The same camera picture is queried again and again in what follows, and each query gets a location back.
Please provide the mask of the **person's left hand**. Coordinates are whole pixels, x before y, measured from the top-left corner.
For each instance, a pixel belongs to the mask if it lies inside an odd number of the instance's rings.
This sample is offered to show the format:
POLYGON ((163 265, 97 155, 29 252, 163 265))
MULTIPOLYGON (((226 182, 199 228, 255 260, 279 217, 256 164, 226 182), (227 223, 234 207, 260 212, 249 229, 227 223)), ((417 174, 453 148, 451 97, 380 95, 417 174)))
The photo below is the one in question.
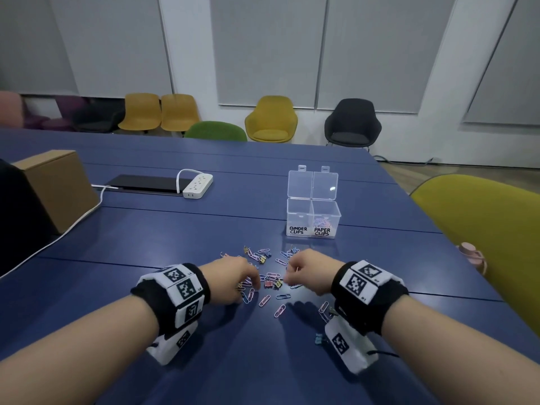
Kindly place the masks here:
POLYGON ((250 265, 246 258, 226 256, 199 266, 210 290, 210 303, 213 305, 231 305, 240 303, 236 300, 237 265, 250 265))

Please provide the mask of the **person's left forearm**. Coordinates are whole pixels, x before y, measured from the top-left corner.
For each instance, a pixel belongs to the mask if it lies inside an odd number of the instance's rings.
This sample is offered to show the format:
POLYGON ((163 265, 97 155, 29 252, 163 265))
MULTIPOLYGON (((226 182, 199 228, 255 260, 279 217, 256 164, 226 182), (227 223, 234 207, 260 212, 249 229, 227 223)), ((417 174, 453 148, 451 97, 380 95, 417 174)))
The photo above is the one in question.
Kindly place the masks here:
POLYGON ((91 405, 158 330, 132 295, 89 313, 0 361, 0 405, 91 405))

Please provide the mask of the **person's right forearm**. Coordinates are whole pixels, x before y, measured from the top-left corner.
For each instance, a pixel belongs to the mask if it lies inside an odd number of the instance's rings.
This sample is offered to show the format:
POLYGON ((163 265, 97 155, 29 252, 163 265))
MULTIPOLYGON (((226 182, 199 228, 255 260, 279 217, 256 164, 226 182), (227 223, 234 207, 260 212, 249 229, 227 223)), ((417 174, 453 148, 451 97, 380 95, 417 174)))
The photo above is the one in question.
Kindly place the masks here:
POLYGON ((408 295, 381 336, 446 405, 540 405, 540 364, 408 295))

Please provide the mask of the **scattered pile of colourful clips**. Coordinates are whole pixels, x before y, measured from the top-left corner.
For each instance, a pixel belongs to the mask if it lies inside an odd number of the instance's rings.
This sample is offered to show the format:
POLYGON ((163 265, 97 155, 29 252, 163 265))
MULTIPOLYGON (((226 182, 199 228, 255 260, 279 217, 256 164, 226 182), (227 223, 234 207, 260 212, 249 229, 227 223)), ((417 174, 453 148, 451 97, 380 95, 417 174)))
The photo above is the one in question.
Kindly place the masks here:
MULTIPOLYGON (((257 269, 259 267, 257 265, 254 265, 253 262, 258 263, 261 266, 272 259, 272 253, 270 248, 262 248, 258 251, 253 251, 250 247, 244 246, 243 251, 247 258, 251 259, 249 264, 255 266, 257 269)), ((282 258, 276 258, 275 262, 285 268, 290 258, 295 254, 299 253, 300 251, 301 249, 297 246, 292 246, 286 251, 281 251, 280 256, 282 258)), ((267 290, 279 292, 285 284, 283 281, 285 275, 279 272, 266 272, 259 274, 259 277, 263 288, 267 290)), ((254 296, 254 290, 251 288, 251 284, 251 280, 243 280, 238 286, 238 290, 242 292, 242 298, 245 303, 251 301, 254 296)), ((330 319, 333 319, 334 316, 337 315, 328 301, 323 302, 323 304, 318 309, 318 313, 324 323, 328 323, 330 319)), ((316 333, 314 337, 314 343, 318 346, 325 345, 328 343, 328 338, 323 333, 316 333)))

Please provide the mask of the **small heap of paper clips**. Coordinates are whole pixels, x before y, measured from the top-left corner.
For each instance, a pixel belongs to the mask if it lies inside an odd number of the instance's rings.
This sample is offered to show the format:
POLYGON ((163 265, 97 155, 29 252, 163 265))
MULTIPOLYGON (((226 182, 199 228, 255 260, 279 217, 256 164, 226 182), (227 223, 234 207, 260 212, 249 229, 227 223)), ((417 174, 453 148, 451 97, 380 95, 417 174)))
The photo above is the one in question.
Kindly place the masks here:
POLYGON ((313 234, 317 237, 334 238, 340 218, 340 215, 314 214, 313 234))

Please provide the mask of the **black wristband with marker tiles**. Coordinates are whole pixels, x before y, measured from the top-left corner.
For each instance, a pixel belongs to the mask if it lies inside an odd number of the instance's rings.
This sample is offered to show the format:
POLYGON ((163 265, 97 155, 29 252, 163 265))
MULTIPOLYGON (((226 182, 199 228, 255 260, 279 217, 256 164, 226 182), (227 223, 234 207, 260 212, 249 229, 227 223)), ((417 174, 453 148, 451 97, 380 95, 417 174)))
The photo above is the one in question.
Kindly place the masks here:
POLYGON ((169 364, 195 334, 210 288, 193 264, 170 265, 140 277, 130 291, 152 310, 158 336, 146 349, 156 361, 169 364))
POLYGON ((336 314, 326 323, 325 336, 348 371, 358 375, 379 358, 368 333, 382 335, 390 307, 409 292, 402 279, 362 260, 340 268, 331 293, 336 314))

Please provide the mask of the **clear plastic organizer box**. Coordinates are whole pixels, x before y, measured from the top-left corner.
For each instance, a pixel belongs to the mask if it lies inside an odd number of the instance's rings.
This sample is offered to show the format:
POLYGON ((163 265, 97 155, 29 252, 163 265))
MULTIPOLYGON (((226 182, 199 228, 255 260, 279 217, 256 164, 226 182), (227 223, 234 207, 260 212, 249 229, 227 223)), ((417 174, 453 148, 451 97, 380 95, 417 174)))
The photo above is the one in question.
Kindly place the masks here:
POLYGON ((313 219, 314 214, 341 216, 336 202, 338 185, 339 175, 331 172, 329 166, 309 171, 306 165, 299 165, 296 170, 290 170, 285 234, 288 237, 334 239, 315 236, 313 219))

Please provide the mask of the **green chair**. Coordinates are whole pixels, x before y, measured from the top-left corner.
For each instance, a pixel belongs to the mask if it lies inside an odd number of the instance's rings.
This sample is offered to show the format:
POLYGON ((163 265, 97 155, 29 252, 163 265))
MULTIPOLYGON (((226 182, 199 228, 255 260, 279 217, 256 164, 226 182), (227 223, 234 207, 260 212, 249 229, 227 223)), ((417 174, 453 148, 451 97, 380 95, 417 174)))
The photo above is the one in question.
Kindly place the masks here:
POLYGON ((237 125, 221 121, 200 121, 193 124, 184 134, 184 138, 202 140, 247 142, 245 131, 237 125))

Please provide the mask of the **pink water bottle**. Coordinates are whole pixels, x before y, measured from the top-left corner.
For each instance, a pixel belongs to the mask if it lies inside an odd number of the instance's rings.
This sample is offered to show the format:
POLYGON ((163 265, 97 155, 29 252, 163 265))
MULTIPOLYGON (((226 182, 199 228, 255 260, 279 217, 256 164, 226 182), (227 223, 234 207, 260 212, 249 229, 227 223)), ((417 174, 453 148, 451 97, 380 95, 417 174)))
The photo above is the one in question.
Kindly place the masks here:
POLYGON ((456 248, 467 258, 469 263, 475 267, 476 271, 485 277, 488 271, 488 263, 483 253, 473 244, 468 242, 462 242, 456 245, 456 248))

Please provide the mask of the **yellow shell chair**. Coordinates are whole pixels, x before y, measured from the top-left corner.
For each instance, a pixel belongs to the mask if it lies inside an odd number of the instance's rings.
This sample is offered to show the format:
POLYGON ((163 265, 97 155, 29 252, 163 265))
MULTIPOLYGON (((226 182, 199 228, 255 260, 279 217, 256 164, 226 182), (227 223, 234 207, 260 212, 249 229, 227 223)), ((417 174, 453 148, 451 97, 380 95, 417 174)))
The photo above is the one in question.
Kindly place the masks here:
POLYGON ((163 130, 184 133, 198 122, 200 122, 198 106, 192 95, 167 94, 161 97, 163 130))
POLYGON ((144 131, 161 126, 159 95, 152 93, 128 93, 125 95, 125 115, 118 128, 125 131, 144 131))

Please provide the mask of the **brown cardboard box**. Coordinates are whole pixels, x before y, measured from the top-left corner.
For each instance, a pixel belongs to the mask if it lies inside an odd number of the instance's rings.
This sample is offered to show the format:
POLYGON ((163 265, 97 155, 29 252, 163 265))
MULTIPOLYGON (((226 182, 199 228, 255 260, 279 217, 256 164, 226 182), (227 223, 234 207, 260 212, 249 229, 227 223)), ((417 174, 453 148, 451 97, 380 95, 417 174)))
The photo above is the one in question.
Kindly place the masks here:
POLYGON ((75 150, 49 150, 12 164, 24 173, 57 234, 99 204, 75 150))

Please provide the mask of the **black shell chair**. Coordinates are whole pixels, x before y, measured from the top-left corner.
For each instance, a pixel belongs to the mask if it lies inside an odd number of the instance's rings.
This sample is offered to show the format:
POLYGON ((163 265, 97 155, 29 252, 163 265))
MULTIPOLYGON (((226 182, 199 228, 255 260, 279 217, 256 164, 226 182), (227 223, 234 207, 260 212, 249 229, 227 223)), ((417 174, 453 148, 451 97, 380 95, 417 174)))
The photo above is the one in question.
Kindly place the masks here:
POLYGON ((70 116, 73 128, 83 133, 113 133, 124 118, 125 100, 105 98, 92 100, 70 116))

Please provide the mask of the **grey roller blind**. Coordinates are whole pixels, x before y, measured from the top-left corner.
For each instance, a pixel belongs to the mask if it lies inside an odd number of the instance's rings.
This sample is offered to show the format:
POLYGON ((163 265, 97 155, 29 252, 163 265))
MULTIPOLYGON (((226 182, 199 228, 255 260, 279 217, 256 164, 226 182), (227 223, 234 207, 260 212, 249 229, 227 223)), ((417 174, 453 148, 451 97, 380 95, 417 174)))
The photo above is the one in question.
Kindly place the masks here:
POLYGON ((79 94, 50 0, 0 0, 0 90, 79 94))
POLYGON ((218 103, 314 108, 327 0, 210 0, 218 103))
POLYGON ((515 0, 464 120, 540 126, 540 0, 515 0))
POLYGON ((329 0, 318 108, 416 114, 455 0, 329 0))
POLYGON ((159 0, 50 0, 82 96, 173 92, 159 0))

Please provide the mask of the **purple chair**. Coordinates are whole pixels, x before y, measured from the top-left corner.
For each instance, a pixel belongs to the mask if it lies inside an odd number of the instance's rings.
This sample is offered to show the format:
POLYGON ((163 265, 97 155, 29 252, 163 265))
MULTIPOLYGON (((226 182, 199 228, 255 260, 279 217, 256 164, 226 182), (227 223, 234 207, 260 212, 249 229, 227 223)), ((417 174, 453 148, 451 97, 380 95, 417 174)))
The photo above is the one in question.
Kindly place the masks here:
POLYGON ((25 129, 47 131, 77 131, 72 117, 90 103, 88 98, 77 95, 23 96, 25 129))

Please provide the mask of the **pink chair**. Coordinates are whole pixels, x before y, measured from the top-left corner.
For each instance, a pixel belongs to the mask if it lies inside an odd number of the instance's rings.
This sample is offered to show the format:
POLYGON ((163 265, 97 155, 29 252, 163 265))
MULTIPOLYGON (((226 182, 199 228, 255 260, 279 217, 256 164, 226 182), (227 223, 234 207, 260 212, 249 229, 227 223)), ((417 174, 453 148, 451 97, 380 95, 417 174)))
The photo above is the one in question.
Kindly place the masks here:
POLYGON ((24 103, 20 94, 0 91, 0 127, 24 127, 24 103))

